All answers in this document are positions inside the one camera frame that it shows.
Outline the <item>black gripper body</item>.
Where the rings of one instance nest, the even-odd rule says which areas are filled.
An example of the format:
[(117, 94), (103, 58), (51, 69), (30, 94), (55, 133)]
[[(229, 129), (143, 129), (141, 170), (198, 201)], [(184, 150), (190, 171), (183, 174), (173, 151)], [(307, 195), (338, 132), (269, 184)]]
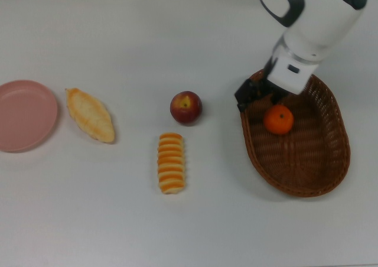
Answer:
[(271, 95), (271, 98), (285, 98), (288, 95), (288, 91), (268, 80), (268, 75), (271, 73), (274, 65), (275, 62), (271, 57), (262, 70), (262, 77), (258, 80), (260, 95), (262, 97)]

